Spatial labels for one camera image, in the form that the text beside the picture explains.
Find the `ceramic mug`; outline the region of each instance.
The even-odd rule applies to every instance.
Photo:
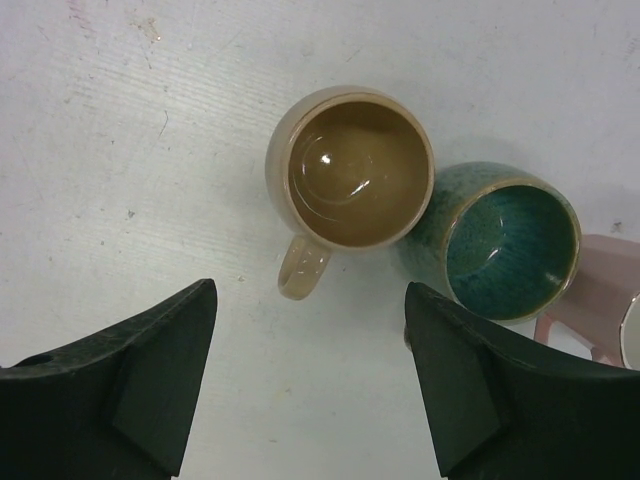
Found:
[[[280,292],[311,293],[333,251],[360,252],[403,237],[431,198],[431,145],[416,118],[387,95],[331,87],[280,120],[266,158],[269,196],[295,232]]]
[[[639,298],[640,244],[585,235],[576,278],[538,319],[534,339],[547,344],[558,321],[590,344],[593,360],[640,370]]]
[[[439,171],[425,215],[400,244],[414,279],[481,317],[515,322],[553,303],[575,276],[580,225],[553,187],[517,168]]]

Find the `tabletop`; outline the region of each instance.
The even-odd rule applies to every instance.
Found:
[[[180,478],[439,478],[393,250],[335,255],[308,299],[282,298],[267,143],[307,93],[374,87],[420,120],[437,168],[519,166],[585,232],[640,239],[640,10],[576,5],[3,1],[0,365],[211,277]]]

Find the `brown mug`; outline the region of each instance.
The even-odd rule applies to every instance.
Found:
[[[433,151],[416,118],[376,90],[331,87],[303,98],[276,127],[266,158],[271,202],[295,232],[278,276],[300,300],[331,253],[389,245],[424,213]]]
[[[576,277],[537,323],[534,339],[547,344],[561,322],[590,345],[594,361],[640,370],[640,244],[585,235]]]

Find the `pink mug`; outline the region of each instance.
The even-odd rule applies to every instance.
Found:
[[[585,235],[578,273],[536,323],[534,339],[547,344],[554,322],[591,346],[594,361],[640,370],[640,243]]]

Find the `teal cup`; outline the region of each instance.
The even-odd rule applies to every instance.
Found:
[[[467,310],[499,322],[535,317],[576,274],[580,224],[552,186],[517,168],[441,170],[426,213],[399,243],[403,264]]]

